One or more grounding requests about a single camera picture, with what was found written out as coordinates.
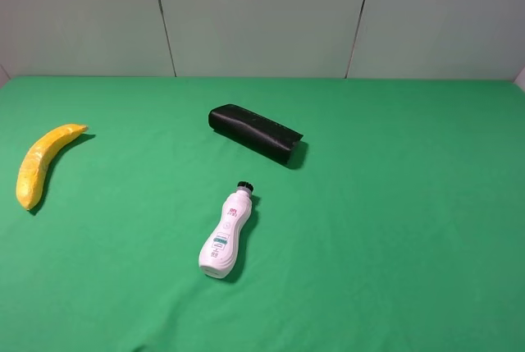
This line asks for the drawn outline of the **green table cloth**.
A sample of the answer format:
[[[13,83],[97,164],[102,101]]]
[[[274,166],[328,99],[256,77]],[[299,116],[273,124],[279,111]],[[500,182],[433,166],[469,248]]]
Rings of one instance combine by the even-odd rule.
[[[304,137],[217,133],[234,104]],[[65,124],[48,167],[21,163]],[[253,186],[235,266],[199,253]],[[1,90],[4,351],[521,351],[524,93],[506,81],[22,77]]]

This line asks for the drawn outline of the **white bottle with black cap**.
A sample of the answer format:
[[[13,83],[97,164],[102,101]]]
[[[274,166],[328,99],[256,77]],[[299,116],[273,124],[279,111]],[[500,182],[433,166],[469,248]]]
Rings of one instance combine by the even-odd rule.
[[[199,253],[199,268],[209,277],[225,278],[235,266],[240,232],[252,212],[253,186],[240,181],[222,205],[221,218]]]

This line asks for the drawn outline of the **black rectangular pouch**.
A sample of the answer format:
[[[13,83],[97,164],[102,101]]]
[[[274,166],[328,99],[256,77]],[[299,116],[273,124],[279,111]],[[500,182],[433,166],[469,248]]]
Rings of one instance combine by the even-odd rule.
[[[295,130],[243,107],[226,104],[212,109],[208,124],[217,133],[286,164],[304,137]]]

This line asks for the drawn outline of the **yellow banana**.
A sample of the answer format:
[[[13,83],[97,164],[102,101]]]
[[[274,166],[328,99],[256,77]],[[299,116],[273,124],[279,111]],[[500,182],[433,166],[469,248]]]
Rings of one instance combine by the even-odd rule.
[[[42,198],[48,167],[57,154],[88,130],[86,125],[65,124],[50,130],[26,153],[17,177],[16,198],[27,211]]]

